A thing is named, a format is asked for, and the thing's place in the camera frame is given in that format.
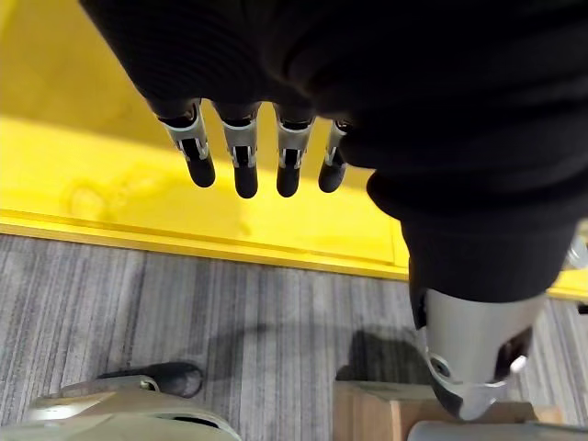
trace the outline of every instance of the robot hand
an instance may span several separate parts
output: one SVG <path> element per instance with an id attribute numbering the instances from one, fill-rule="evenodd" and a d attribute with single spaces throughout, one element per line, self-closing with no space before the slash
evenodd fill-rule
<path id="1" fill-rule="evenodd" d="M 437 396 L 458 417 L 482 414 L 525 364 L 544 292 L 588 215 L 585 4 L 82 4 L 198 185 L 214 174 L 194 96 L 217 103 L 246 198 L 254 112 L 234 118 L 218 103 L 279 104 L 284 196 L 296 191 L 311 118 L 281 109 L 345 122 L 321 188 L 339 185 L 345 163 L 376 170 L 367 192 L 401 221 Z"/>

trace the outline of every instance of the black fabric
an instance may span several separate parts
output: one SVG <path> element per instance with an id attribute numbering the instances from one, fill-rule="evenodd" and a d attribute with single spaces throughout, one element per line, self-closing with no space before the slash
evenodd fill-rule
<path id="1" fill-rule="evenodd" d="M 584 1 L 82 4 L 148 100 L 350 121 L 341 153 L 377 170 L 367 191 L 431 288 L 535 295 L 588 213 Z"/>

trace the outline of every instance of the floor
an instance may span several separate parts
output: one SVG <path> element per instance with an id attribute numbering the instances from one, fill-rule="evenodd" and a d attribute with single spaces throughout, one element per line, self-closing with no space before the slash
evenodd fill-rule
<path id="1" fill-rule="evenodd" d="M 206 370 L 243 440 L 326 440 L 333 381 L 425 383 L 407 287 L 373 278 L 0 235 L 0 423 L 61 385 L 150 363 Z M 550 300 L 510 395 L 588 424 L 588 317 Z"/>

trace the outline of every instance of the yellow surface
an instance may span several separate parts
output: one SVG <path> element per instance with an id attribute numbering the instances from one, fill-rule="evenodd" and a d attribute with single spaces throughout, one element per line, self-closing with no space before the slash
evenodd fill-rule
<path id="1" fill-rule="evenodd" d="M 237 197 L 221 123 L 203 113 L 212 188 L 186 165 L 84 13 L 69 0 L 0 8 L 0 231 L 84 243 L 405 279 L 400 225 L 349 170 L 332 195 L 317 185 L 329 129 L 313 128 L 298 193 L 276 191 L 276 125 L 259 116 L 259 192 Z M 586 296 L 588 276 L 553 293 Z"/>

